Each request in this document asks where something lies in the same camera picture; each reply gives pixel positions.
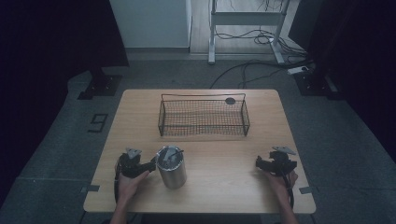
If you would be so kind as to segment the person's left hand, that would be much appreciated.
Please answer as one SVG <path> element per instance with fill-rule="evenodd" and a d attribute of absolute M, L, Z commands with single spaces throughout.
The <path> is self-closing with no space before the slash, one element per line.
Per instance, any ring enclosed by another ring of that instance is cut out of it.
<path fill-rule="evenodd" d="M 127 204 L 132 200 L 137 192 L 139 184 L 149 175 L 149 171 L 145 171 L 141 175 L 130 178 L 120 174 L 118 180 L 118 199 L 117 204 Z"/>

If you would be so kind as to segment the black wire mesh basket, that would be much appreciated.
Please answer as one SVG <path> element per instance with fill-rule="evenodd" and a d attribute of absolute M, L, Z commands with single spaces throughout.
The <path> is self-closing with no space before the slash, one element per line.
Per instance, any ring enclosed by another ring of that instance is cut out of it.
<path fill-rule="evenodd" d="M 227 105 L 227 98 L 235 104 Z M 163 94 L 158 128 L 160 136 L 227 134 L 247 136 L 250 128 L 244 93 Z"/>

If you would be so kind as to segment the black stand base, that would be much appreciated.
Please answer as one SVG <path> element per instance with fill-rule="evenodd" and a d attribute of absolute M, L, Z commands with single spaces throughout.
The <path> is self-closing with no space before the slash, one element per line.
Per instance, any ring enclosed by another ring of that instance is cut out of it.
<path fill-rule="evenodd" d="M 91 100 L 94 96 L 114 96 L 122 76 L 106 75 L 101 67 L 90 69 L 92 80 L 85 91 L 82 91 L 79 100 Z"/>
<path fill-rule="evenodd" d="M 328 66 L 317 64 L 313 69 L 295 74 L 293 77 L 300 94 L 303 96 L 325 96 L 330 99 L 337 98 L 340 91 L 332 82 L 329 72 Z"/>

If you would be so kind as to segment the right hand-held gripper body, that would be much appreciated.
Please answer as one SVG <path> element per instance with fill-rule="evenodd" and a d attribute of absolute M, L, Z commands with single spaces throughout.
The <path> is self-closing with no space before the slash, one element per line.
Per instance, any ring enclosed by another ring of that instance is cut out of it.
<path fill-rule="evenodd" d="M 275 176 L 289 174 L 297 167 L 297 162 L 291 161 L 289 155 L 295 155 L 295 152 L 288 147 L 273 147 L 269 153 L 271 161 L 263 161 L 262 170 Z"/>

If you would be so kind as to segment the silver metal cup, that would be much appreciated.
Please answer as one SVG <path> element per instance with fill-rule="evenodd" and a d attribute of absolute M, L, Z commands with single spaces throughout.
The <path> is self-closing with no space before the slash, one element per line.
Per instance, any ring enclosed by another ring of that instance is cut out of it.
<path fill-rule="evenodd" d="M 162 147 L 157 152 L 156 164 L 167 188 L 179 189 L 185 184 L 187 174 L 182 149 L 176 146 Z"/>

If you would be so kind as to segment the white cabinet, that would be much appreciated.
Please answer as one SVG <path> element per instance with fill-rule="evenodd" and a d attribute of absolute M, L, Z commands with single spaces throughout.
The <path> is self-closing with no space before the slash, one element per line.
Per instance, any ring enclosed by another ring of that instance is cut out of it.
<path fill-rule="evenodd" d="M 191 0 L 109 0 L 127 49 L 191 46 Z"/>

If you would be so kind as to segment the white metal desk frame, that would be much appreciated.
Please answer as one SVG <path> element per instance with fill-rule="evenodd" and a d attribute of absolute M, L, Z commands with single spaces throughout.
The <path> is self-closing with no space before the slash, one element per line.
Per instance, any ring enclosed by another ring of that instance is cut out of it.
<path fill-rule="evenodd" d="M 284 64 L 280 35 L 287 18 L 290 0 L 259 0 L 250 11 L 237 11 L 236 8 L 244 4 L 251 8 L 253 0 L 225 2 L 228 10 L 218 11 L 218 0 L 208 0 L 208 63 L 216 62 L 217 41 L 254 39 L 257 42 L 262 40 L 264 46 L 269 46 L 270 54 L 274 56 L 276 63 Z"/>

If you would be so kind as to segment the white power strip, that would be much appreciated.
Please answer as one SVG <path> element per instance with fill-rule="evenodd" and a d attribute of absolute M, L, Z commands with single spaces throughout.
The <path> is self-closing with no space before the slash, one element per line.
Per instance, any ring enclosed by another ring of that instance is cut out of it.
<path fill-rule="evenodd" d="M 294 67 L 291 69 L 288 69 L 287 73 L 288 75 L 295 75 L 303 72 L 309 71 L 309 68 L 307 66 L 299 66 L 299 67 Z"/>

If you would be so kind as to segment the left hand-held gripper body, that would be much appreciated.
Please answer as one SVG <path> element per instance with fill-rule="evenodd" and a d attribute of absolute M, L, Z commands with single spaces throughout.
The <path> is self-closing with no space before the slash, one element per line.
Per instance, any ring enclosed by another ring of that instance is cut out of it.
<path fill-rule="evenodd" d="M 118 160 L 118 171 L 124 176 L 135 178 L 145 171 L 150 173 L 156 170 L 156 165 L 150 161 L 141 163 L 141 153 L 139 149 L 127 148 L 125 153 L 122 153 Z"/>

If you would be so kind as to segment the person's right hand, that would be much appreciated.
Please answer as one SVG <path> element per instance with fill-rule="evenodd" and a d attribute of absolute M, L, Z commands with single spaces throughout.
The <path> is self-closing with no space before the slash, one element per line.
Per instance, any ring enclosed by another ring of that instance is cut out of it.
<path fill-rule="evenodd" d="M 298 179 L 298 175 L 294 171 L 287 175 L 287 180 L 290 183 L 289 185 L 287 185 L 285 180 L 281 176 L 274 176 L 269 172 L 264 172 L 263 174 L 268 179 L 269 185 L 274 192 L 278 202 L 280 204 L 289 205 L 290 196 L 288 190 L 293 188 L 296 180 Z"/>

